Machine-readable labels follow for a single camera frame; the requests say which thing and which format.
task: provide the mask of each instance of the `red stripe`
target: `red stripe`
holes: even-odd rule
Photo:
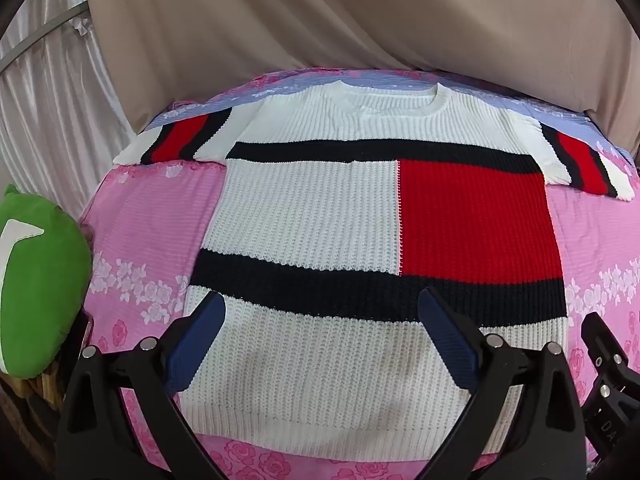
[[[511,285],[562,278],[541,174],[399,161],[402,275]]]
[[[180,158],[180,150],[202,129],[207,117],[208,115],[200,115],[175,123],[168,137],[151,154],[151,162],[167,162]]]
[[[560,132],[558,132],[558,140],[560,141],[560,145],[578,165],[580,176],[582,177],[581,189],[594,195],[606,195],[609,192],[609,187],[607,187],[607,183],[604,181],[600,169],[596,166],[591,156],[592,150],[589,145],[586,142],[574,139]]]

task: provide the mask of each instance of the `metal pin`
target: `metal pin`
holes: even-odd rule
[[[555,341],[549,343],[546,346],[546,349],[549,350],[553,355],[560,355],[562,353],[562,347]]]
[[[88,346],[84,350],[82,350],[82,357],[88,359],[89,357],[93,357],[95,355],[96,347],[93,345]]]
[[[486,343],[492,348],[500,348],[504,344],[504,339],[497,334],[489,334],[486,337]]]
[[[158,344],[158,339],[155,337],[145,337],[140,341],[140,348],[143,350],[153,350]]]

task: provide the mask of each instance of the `green plush toy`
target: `green plush toy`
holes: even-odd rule
[[[28,379],[50,364],[82,307],[91,251],[71,216],[14,186],[0,233],[0,370]]]

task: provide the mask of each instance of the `curtain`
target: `curtain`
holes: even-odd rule
[[[82,1],[26,0],[0,41],[0,57]],[[133,138],[88,13],[48,34],[0,76],[4,179],[76,218]]]

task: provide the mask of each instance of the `pink bed sheet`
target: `pink bed sheet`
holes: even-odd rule
[[[620,158],[613,161],[640,179]],[[182,315],[188,276],[220,196],[224,167],[171,162],[120,167],[108,175],[83,224],[94,233],[94,277],[85,309],[94,316],[92,344],[102,351],[130,349],[159,336]],[[591,196],[547,187],[560,247],[570,315],[568,359],[580,400],[595,378],[579,327],[588,312],[603,315],[640,370],[640,200]],[[147,459],[166,468],[135,394],[124,398]],[[425,462],[355,463],[287,455],[215,436],[198,436],[230,479],[411,480]],[[491,462],[482,458],[479,465]]]

